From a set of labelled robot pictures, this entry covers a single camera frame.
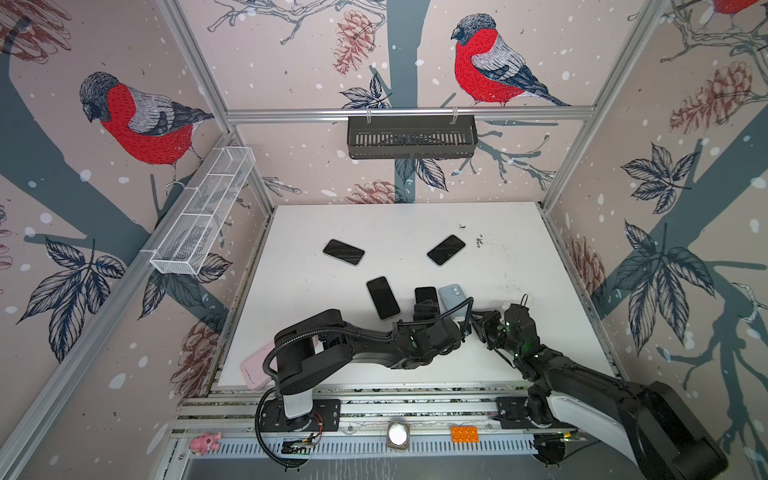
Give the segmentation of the light-blue phone case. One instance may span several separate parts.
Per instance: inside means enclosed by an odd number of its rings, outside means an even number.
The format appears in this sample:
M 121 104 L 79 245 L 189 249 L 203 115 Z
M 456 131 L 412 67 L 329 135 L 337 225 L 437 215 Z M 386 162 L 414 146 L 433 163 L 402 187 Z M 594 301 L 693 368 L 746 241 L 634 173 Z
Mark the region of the light-blue phone case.
M 450 284 L 438 289 L 438 297 L 442 301 L 444 310 L 454 321 L 463 321 L 467 312 L 467 305 L 461 309 L 458 306 L 466 301 L 467 297 L 458 284 Z

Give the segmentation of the black phone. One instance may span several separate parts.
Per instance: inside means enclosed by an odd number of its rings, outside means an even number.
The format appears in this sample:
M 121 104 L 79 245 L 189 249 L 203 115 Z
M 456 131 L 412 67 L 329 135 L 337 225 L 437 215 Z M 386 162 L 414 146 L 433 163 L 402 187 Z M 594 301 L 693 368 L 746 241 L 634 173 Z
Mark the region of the black phone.
M 323 248 L 323 253 L 348 265 L 357 266 L 365 251 L 337 239 L 331 239 Z
M 443 266 L 461 250 L 466 247 L 466 243 L 456 235 L 449 235 L 437 246 L 432 248 L 427 257 L 437 266 Z
M 401 313 L 399 304 L 385 277 L 381 276 L 368 281 L 366 287 L 381 320 L 387 320 Z

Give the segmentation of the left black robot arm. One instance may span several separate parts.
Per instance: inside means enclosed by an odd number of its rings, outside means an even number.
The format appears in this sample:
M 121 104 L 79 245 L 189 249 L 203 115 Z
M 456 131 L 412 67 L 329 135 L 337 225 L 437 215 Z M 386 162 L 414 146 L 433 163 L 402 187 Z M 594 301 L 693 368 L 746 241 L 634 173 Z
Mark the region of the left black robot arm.
M 427 366 L 435 357 L 459 349 L 471 333 L 473 303 L 468 297 L 428 320 L 398 320 L 389 332 L 357 327 L 344 321 L 338 309 L 325 310 L 280 331 L 262 363 L 274 386 L 263 394 L 255 413 L 259 447 L 284 470 L 299 470 L 307 463 L 305 459 L 278 456 L 262 436 L 261 418 L 271 395 L 285 405 L 289 396 L 311 394 L 325 379 L 354 362 L 392 370 Z

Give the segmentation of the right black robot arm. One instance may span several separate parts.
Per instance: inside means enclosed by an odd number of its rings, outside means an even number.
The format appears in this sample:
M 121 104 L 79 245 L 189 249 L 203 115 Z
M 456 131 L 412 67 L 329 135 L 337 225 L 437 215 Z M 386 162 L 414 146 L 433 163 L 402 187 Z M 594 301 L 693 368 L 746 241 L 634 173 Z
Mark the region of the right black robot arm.
M 725 453 L 674 389 L 624 381 L 548 347 L 526 305 L 469 310 L 464 322 L 529 382 L 533 423 L 576 427 L 623 454 L 647 479 L 714 479 L 727 469 Z

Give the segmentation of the pink phone case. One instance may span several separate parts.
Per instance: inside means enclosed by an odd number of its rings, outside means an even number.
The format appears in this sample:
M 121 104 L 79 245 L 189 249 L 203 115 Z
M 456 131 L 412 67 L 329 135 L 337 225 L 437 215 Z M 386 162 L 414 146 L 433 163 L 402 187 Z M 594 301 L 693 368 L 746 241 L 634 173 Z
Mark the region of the pink phone case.
M 263 370 L 264 360 L 274 347 L 270 341 L 241 363 L 240 371 L 249 390 L 257 392 L 274 383 L 273 378 Z

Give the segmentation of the round silver button light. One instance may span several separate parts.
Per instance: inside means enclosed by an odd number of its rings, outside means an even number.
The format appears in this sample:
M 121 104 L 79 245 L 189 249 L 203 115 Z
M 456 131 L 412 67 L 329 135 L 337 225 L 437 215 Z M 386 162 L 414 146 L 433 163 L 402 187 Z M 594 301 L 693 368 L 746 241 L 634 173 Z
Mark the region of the round silver button light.
M 386 445 L 390 449 L 404 451 L 409 448 L 410 429 L 406 423 L 392 421 L 388 424 Z

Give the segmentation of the orange toy brick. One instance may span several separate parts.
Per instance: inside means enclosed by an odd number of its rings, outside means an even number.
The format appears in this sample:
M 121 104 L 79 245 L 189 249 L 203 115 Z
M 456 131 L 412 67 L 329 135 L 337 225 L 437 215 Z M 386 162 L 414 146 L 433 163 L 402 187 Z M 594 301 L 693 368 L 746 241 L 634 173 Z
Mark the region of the orange toy brick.
M 474 426 L 451 426 L 451 441 L 455 444 L 476 444 L 479 442 L 479 431 Z

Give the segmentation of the pink plush toy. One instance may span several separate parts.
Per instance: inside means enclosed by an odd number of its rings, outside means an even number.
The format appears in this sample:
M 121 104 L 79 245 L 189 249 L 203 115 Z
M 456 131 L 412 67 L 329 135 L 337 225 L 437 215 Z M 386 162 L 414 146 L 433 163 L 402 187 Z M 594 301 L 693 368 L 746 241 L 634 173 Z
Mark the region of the pink plush toy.
M 220 448 L 220 433 L 204 433 L 193 438 L 189 443 L 189 449 L 194 455 L 202 456 L 209 453 L 216 453 Z

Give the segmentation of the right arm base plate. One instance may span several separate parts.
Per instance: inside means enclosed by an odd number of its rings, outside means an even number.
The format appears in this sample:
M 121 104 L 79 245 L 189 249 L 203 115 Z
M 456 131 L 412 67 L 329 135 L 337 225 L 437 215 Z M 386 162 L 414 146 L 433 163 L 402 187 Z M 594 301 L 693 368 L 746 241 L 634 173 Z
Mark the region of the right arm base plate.
M 495 399 L 497 412 L 493 419 L 506 430 L 538 429 L 530 418 L 527 402 L 527 396 L 497 397 Z

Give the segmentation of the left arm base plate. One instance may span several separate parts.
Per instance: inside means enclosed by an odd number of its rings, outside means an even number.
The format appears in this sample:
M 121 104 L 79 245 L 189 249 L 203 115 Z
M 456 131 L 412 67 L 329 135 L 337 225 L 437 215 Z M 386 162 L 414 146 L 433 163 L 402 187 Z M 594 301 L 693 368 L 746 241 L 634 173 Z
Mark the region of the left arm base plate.
M 267 433 L 336 432 L 339 427 L 340 406 L 339 400 L 314 400 L 311 413 L 288 419 L 284 413 L 283 402 L 270 399 L 260 410 L 256 425 L 260 432 Z

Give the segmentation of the black wall basket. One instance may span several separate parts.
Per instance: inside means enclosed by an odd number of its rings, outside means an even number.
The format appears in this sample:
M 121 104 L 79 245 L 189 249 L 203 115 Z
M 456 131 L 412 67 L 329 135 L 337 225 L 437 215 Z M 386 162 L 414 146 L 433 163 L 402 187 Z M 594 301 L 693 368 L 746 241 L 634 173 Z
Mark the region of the black wall basket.
M 354 160 L 471 158 L 477 144 L 472 115 L 351 117 L 347 123 Z

